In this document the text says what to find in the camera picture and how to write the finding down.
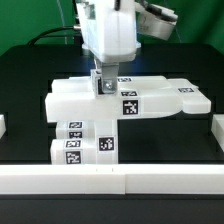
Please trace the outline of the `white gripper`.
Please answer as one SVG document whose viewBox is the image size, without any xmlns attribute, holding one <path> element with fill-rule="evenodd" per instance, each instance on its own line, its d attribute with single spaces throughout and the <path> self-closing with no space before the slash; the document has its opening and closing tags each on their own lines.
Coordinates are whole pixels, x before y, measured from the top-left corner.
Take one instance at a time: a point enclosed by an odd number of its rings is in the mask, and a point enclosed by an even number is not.
<svg viewBox="0 0 224 224">
<path fill-rule="evenodd" d="M 75 0 L 81 32 L 87 48 L 101 66 L 102 91 L 117 91 L 120 62 L 136 54 L 134 0 Z"/>
</svg>

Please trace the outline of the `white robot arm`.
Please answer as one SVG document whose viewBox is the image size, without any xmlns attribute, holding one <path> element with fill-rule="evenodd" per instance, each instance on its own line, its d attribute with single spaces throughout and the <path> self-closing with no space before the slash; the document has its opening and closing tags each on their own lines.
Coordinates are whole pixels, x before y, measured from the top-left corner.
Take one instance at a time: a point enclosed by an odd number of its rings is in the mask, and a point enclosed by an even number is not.
<svg viewBox="0 0 224 224">
<path fill-rule="evenodd" d="M 133 61 L 137 34 L 167 40 L 178 20 L 173 10 L 146 0 L 75 0 L 84 45 L 94 55 L 103 94 L 117 92 L 119 64 Z"/>
</svg>

